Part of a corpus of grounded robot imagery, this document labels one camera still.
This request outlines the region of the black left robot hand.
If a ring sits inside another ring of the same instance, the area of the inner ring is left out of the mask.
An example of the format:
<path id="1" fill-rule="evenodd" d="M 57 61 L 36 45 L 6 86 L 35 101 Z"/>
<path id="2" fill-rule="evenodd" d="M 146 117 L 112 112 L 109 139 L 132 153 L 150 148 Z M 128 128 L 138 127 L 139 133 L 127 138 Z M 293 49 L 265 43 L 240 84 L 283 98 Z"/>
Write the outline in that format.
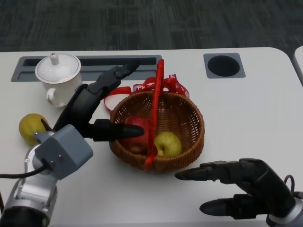
<path id="1" fill-rule="evenodd" d="M 144 129 L 137 125 L 113 123 L 107 119 L 97 119 L 93 124 L 89 123 L 101 100 L 139 66 L 140 61 L 135 59 L 121 67 L 115 66 L 107 70 L 91 84 L 82 84 L 59 116 L 53 130 L 58 131 L 71 124 L 84 138 L 94 141 L 115 141 L 144 135 Z"/>

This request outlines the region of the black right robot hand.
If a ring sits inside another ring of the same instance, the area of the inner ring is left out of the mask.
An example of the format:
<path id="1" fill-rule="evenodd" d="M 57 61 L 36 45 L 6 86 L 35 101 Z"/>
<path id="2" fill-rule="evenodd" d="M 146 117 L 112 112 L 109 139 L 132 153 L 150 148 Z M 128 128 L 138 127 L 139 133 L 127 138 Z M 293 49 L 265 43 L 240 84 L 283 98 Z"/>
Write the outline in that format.
<path id="1" fill-rule="evenodd" d="M 211 216 L 251 219 L 269 214 L 284 218 L 296 205 L 285 182 L 260 159 L 203 163 L 197 168 L 178 172 L 175 177 L 184 181 L 218 180 L 223 184 L 235 184 L 245 192 L 229 199 L 216 199 L 202 204 L 200 210 Z"/>

